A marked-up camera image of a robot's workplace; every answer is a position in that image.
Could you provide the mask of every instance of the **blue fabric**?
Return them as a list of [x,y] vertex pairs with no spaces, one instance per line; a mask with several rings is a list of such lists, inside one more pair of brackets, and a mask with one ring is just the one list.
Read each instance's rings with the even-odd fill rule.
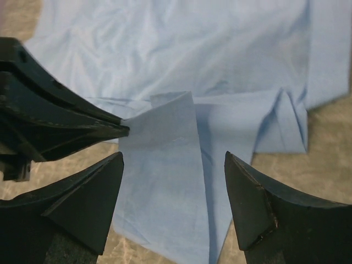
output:
[[307,110],[349,91],[352,0],[45,0],[26,46],[124,118],[113,226],[177,263],[216,263],[226,151],[307,151]]

